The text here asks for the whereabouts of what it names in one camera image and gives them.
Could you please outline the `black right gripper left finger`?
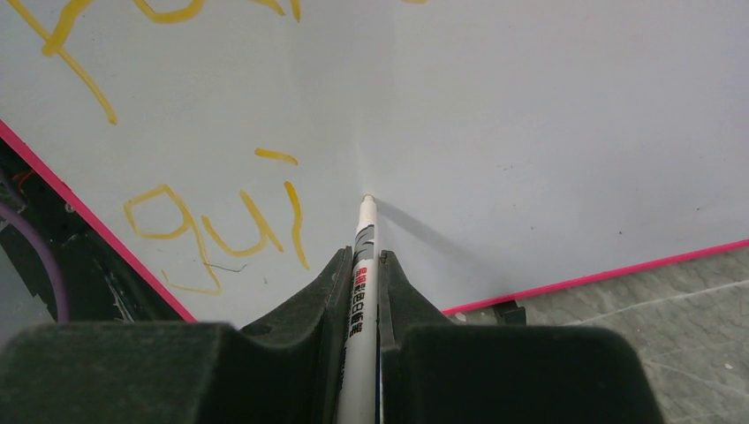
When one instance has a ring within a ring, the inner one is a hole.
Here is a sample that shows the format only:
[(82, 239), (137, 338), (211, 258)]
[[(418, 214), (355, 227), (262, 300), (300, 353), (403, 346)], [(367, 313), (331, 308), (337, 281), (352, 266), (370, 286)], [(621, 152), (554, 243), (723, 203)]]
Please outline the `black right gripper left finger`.
[(75, 322), (20, 332), (1, 354), (4, 423), (330, 423), (352, 250), (262, 318)]

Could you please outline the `red-framed whiteboard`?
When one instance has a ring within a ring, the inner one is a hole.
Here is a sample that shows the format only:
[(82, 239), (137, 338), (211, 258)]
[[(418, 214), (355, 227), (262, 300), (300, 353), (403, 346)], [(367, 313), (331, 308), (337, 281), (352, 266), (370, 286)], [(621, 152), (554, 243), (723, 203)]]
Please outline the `red-framed whiteboard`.
[(748, 240), (745, 1), (4, 1), (1, 135), (178, 313), (354, 240), (457, 312)]

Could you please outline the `yellow whiteboard marker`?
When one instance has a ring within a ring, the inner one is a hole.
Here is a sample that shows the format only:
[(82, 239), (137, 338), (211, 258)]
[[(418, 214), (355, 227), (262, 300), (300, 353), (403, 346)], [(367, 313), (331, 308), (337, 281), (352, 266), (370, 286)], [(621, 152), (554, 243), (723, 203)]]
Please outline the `yellow whiteboard marker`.
[(359, 207), (354, 239), (337, 423), (378, 421), (378, 255), (377, 206), (374, 197), (366, 195)]

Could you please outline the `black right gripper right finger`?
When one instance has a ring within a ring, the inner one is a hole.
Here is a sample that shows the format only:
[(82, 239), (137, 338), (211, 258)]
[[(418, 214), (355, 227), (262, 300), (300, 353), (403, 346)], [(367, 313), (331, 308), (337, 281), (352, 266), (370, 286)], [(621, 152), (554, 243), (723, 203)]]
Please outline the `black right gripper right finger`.
[(593, 327), (456, 324), (379, 264), (388, 423), (660, 423), (637, 353)]

